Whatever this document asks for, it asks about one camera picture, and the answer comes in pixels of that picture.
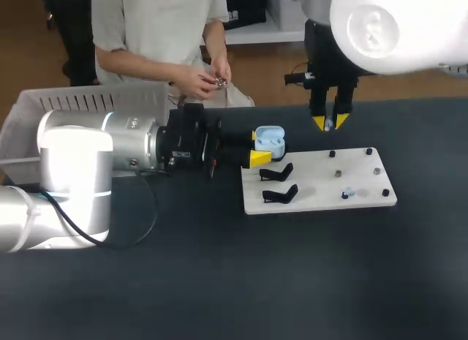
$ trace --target black cable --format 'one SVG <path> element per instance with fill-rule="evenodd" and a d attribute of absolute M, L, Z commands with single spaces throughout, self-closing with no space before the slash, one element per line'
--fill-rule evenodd
<path fill-rule="evenodd" d="M 299 64 L 296 64 L 296 65 L 294 66 L 294 68 L 292 69 L 291 74 L 293 75 L 294 72 L 296 71 L 296 69 L 297 69 L 298 67 L 303 66 L 303 65 L 306 65 L 306 64 L 308 64 L 308 62 L 301 62 L 301 63 L 299 63 Z"/>
<path fill-rule="evenodd" d="M 136 173 L 138 176 L 140 176 L 146 183 L 146 185 L 148 186 L 148 188 L 151 190 L 151 193 L 153 193 L 154 195 L 154 192 L 153 192 L 153 189 L 150 187 L 149 183 L 143 178 L 143 176 L 139 173 Z M 130 243 L 128 245 L 118 245 L 118 244 L 114 244 L 114 243 L 108 243 L 106 241 L 99 241 L 99 240 L 96 240 L 94 238 L 92 238 L 91 236 L 89 236 L 88 234 L 86 234 L 85 232 L 83 232 L 71 219 L 70 217 L 67 215 L 67 213 L 62 209 L 62 207 L 60 206 L 60 204 L 57 202 L 56 199 L 54 199 L 52 196 L 50 196 L 50 194 L 45 191 L 43 188 L 41 188 L 39 190 L 39 193 L 41 195 L 43 195 L 48 201 L 49 203 L 57 210 L 57 212 L 60 213 L 60 215 L 65 219 L 65 221 L 70 225 L 70 227 L 73 228 L 73 230 L 75 232 L 77 232 L 82 238 L 84 238 L 85 240 L 89 241 L 90 243 L 96 245 L 97 247 L 102 247 L 102 248 L 107 248 L 107 249 L 114 249 L 114 250 L 125 250 L 125 249 L 129 249 L 131 247 L 134 247 L 134 246 L 137 246 L 139 243 L 141 243 L 143 240 L 145 240 L 148 235 L 151 233 L 151 231 L 153 230 L 154 226 L 156 225 L 156 221 L 157 221 L 157 205 L 156 205 L 156 198 L 154 197 L 154 219 L 153 219 L 153 222 L 151 223 L 151 226 L 149 227 L 149 229 L 146 231 L 145 234 L 143 234 L 142 236 L 140 236 L 135 242 L 133 243 Z"/>

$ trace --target white shelf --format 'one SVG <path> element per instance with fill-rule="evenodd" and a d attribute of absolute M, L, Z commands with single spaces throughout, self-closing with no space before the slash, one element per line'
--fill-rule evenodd
<path fill-rule="evenodd" d="M 231 29 L 226 32 L 226 43 L 228 45 L 302 42 L 303 40 L 304 29 L 300 31 L 280 31 L 268 13 L 265 23 Z"/>

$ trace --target black clip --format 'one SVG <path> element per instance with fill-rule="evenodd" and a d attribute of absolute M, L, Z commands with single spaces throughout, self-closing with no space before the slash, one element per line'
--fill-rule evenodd
<path fill-rule="evenodd" d="M 263 199 L 265 203 L 284 203 L 287 205 L 293 201 L 293 198 L 298 194 L 299 188 L 297 184 L 294 184 L 290 187 L 286 194 L 281 194 L 279 192 L 263 192 Z"/>
<path fill-rule="evenodd" d="M 289 163 L 282 172 L 275 172 L 274 170 L 260 170 L 260 177 L 265 181 L 286 181 L 290 174 L 293 172 L 294 166 Z"/>

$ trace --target blue object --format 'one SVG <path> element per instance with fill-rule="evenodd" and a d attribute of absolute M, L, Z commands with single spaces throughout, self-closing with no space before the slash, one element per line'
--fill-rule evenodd
<path fill-rule="evenodd" d="M 270 151 L 272 159 L 281 159 L 286 151 L 284 129 L 280 126 L 259 126 L 255 131 L 256 151 Z"/>

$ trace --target wooden floor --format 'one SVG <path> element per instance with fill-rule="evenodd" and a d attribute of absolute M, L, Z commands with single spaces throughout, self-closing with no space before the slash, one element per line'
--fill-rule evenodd
<path fill-rule="evenodd" d="M 1 123 L 22 90 L 67 86 L 67 79 L 61 73 L 66 55 L 57 32 L 45 28 L 41 0 L 0 0 L 0 33 Z M 302 44 L 231 47 L 230 60 L 234 83 L 257 105 L 307 103 L 307 92 L 283 82 L 305 61 Z M 457 96 L 468 97 L 468 80 L 430 71 L 362 78 L 355 99 Z"/>

